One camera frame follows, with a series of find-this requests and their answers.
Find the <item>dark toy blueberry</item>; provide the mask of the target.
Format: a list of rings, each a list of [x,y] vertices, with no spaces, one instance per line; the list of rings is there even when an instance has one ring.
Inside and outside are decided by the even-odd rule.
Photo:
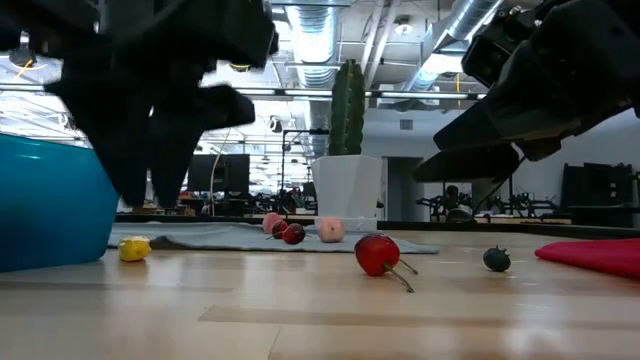
[[[507,249],[499,246],[489,248],[484,252],[483,263],[493,272],[505,272],[511,267],[511,259]]]

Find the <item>red folded cloth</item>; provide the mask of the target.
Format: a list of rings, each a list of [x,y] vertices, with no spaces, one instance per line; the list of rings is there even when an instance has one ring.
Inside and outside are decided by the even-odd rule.
[[[640,280],[640,238],[555,242],[534,254],[550,262]]]

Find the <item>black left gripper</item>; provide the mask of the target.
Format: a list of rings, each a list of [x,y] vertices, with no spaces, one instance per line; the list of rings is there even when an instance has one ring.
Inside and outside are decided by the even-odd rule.
[[[175,205],[203,133],[255,121],[253,102],[229,85],[204,87],[225,61],[262,68],[279,34],[263,0],[0,0],[10,49],[20,32],[31,50],[62,61],[45,92],[59,97],[114,189],[144,203],[146,106],[149,169],[158,203]]]

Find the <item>white pot saucer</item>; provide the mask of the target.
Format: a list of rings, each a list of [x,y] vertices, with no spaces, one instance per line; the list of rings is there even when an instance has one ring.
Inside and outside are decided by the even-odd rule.
[[[345,217],[342,223],[346,232],[374,232],[378,229],[376,217]]]

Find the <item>green cactus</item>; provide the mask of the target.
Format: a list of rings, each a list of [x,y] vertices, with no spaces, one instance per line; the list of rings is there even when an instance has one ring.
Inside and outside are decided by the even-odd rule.
[[[341,65],[332,88],[329,156],[360,155],[362,152],[364,85],[361,67],[354,59]]]

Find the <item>black computer monitor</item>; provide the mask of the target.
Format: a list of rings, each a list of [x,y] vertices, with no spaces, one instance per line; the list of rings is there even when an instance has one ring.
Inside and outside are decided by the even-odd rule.
[[[217,156],[194,155],[188,168],[187,189],[209,191],[213,183],[214,192],[249,192],[250,157],[246,154]]]

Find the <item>silver ventilation duct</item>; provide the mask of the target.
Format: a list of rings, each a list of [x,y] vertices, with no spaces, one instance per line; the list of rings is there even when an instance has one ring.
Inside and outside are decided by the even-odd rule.
[[[421,61],[404,91],[427,91],[444,73],[461,73],[462,57],[472,36],[487,23],[504,0],[456,0],[449,16],[428,26]]]
[[[330,88],[337,69],[336,7],[287,6],[299,83],[305,88]]]

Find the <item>dark cabinet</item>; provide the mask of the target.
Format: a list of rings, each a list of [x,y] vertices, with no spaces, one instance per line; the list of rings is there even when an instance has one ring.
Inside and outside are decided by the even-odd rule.
[[[632,228],[640,215],[640,172],[623,163],[565,164],[560,207],[576,225]]]

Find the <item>white hexagonal plant pot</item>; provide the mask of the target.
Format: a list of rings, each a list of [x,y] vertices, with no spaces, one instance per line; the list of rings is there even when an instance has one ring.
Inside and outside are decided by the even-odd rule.
[[[318,215],[374,218],[382,183],[381,158],[324,156],[311,164]]]

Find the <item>small yellow toy lemon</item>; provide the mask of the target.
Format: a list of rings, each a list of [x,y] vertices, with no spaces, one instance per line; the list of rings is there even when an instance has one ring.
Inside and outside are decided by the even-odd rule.
[[[151,240],[146,236],[128,236],[118,243],[119,258],[124,262],[144,260],[152,251]]]

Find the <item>black background robot arms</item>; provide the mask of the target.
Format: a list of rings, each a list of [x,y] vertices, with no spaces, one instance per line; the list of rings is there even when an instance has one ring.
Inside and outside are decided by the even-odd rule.
[[[552,200],[536,200],[528,193],[512,194],[507,200],[500,195],[489,195],[474,205],[471,195],[453,184],[446,185],[442,195],[419,198],[416,204],[428,208],[431,222],[444,223],[476,223],[478,219],[489,223],[499,217],[541,219],[544,214],[539,215],[538,211],[557,213],[560,210]]]

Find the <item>teal plastic tupperware container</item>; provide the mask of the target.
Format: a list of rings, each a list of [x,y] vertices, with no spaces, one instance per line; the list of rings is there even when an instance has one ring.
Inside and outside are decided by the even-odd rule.
[[[0,134],[0,272],[98,260],[118,202],[93,150]]]

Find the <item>grey cloth mat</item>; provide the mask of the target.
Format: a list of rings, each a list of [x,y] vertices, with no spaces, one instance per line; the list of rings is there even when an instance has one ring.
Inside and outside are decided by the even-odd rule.
[[[324,243],[315,226],[306,226],[307,237],[296,245],[268,238],[260,225],[230,222],[205,223],[115,223],[108,246],[115,248],[121,239],[144,236],[153,249],[236,250],[274,252],[352,253],[365,232],[347,232],[344,240]]]

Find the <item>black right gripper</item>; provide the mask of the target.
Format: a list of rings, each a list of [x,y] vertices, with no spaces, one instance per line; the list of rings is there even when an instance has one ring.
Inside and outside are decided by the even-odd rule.
[[[543,0],[531,13],[532,34],[488,96],[434,135],[442,151],[413,170],[416,182],[504,180],[520,157],[499,144],[544,158],[640,105],[640,0]]]

